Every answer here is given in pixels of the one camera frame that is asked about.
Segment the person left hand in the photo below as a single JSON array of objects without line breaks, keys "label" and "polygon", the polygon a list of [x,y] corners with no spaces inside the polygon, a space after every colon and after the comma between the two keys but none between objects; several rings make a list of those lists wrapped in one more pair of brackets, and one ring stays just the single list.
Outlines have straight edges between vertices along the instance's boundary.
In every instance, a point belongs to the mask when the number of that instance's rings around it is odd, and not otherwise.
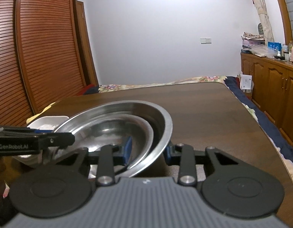
[{"label": "person left hand", "polygon": [[0,225],[13,218],[17,211],[12,206],[9,197],[4,197],[6,184],[11,185],[21,174],[20,162],[12,157],[0,158]]}]

